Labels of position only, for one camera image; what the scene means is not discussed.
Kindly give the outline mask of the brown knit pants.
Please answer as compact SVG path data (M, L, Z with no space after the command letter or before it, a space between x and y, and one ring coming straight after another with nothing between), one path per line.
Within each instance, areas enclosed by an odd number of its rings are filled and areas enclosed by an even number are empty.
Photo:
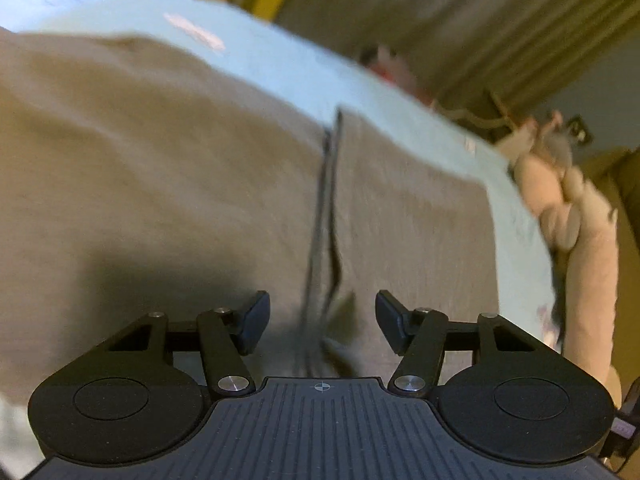
M497 310L485 189L167 44L2 32L5 398L145 313L186 320L258 290L253 376L385 378L381 289L454 320Z

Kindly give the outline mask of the pink plush toy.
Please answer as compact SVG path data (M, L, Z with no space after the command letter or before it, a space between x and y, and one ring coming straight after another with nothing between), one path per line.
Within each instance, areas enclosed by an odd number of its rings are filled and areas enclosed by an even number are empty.
M618 263L617 210L582 170L554 112L541 125L528 118L496 144L552 252L564 301L562 355L622 405L622 384L612 364Z

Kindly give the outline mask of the red pink bag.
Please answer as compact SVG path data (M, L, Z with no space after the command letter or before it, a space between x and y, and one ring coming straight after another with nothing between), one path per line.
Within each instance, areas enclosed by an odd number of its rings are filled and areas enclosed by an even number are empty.
M378 78L407 93L427 107L434 106L433 98L423 88L405 59L386 44L364 47L358 55L358 63Z

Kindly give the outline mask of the grey curtain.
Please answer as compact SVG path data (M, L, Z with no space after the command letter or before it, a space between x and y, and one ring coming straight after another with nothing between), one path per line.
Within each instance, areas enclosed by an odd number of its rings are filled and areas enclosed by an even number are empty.
M436 99L524 113L639 28L639 0L285 0L277 22L346 56L401 54Z

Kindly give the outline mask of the light blue bed sheet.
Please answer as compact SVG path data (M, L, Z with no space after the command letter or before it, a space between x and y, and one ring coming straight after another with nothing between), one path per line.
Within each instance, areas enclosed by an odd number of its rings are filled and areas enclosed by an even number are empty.
M12 32L133 32L183 48L317 122L330 122L340 107L363 114L420 159L484 185L496 230L499 311L548 344L556 341L550 259L506 160L352 61L216 0L1 0L1 24Z

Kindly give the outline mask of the wall power socket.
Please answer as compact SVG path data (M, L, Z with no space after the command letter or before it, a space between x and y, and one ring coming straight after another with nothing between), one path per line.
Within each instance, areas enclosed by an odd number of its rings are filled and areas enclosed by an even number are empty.
M589 145L593 141L593 135L589 131L584 118L580 115L576 115L570 118L566 124L568 134L572 138L573 142L578 146Z

